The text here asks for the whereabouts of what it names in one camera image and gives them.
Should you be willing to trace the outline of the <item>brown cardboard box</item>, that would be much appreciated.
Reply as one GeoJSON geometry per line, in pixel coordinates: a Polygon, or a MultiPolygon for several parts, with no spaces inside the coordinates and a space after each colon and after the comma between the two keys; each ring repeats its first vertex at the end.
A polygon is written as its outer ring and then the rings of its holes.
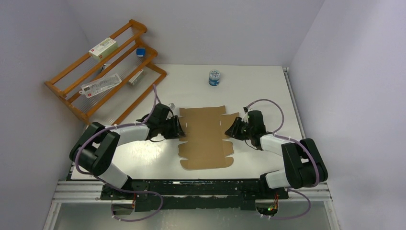
{"type": "Polygon", "coordinates": [[[226,113],[219,107],[180,108],[180,125],[185,136],[180,138],[178,156],[186,170],[205,170],[230,167],[234,159],[233,143],[225,132],[239,113],[226,113]]]}

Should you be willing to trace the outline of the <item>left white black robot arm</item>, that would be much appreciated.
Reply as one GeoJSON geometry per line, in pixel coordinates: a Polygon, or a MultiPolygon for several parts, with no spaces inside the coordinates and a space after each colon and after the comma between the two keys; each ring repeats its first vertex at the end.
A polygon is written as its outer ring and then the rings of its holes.
{"type": "Polygon", "coordinates": [[[133,191],[133,179],[112,162],[116,149],[130,142],[150,141],[158,135],[164,139],[185,136],[180,118],[161,103],[134,123],[117,126],[91,123],[70,151],[69,158],[79,168],[113,186],[113,193],[120,199],[127,199],[133,191]]]}

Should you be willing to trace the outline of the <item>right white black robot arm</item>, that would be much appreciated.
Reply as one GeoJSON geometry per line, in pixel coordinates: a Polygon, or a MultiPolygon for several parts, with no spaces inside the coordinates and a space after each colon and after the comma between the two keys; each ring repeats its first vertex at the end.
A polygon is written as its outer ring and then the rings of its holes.
{"type": "Polygon", "coordinates": [[[315,187],[328,179],[327,168],[314,140],[296,140],[267,131],[261,111],[249,111],[247,122],[237,117],[225,134],[237,140],[249,140],[255,149],[283,158],[283,169],[260,176],[264,182],[259,184],[258,191],[263,198],[271,198],[277,188],[315,187]]]}

